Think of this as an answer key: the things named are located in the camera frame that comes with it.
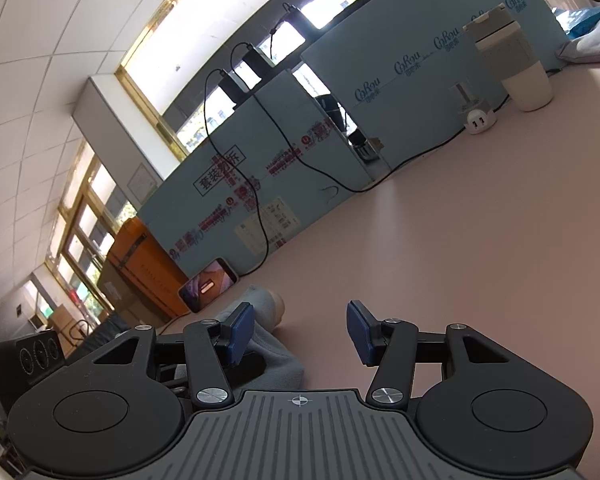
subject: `phone screen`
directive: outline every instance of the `phone screen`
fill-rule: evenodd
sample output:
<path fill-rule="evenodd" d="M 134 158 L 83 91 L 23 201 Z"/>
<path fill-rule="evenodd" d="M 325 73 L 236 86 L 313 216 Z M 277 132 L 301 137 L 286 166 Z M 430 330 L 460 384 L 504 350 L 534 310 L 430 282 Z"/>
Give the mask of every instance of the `phone screen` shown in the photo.
<path fill-rule="evenodd" d="M 199 312 L 237 281 L 226 262 L 218 258 L 185 283 L 178 294 L 192 312 Z"/>

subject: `table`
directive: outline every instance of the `table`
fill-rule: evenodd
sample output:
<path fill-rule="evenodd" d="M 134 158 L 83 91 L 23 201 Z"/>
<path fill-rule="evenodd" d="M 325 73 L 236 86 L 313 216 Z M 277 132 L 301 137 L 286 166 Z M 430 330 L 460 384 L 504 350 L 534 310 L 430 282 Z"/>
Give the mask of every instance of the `table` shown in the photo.
<path fill-rule="evenodd" d="M 580 471 L 600 480 L 600 65 L 551 81 L 545 108 L 509 102 L 491 130 L 461 134 L 347 200 L 171 330 L 212 317 L 250 284 L 270 288 L 286 303 L 275 335 L 304 363 L 304 386 L 364 396 L 374 370 L 347 335 L 349 300 L 422 331 L 471 325 L 589 403 Z M 419 365 L 412 395 L 439 380 L 439 367 Z"/>

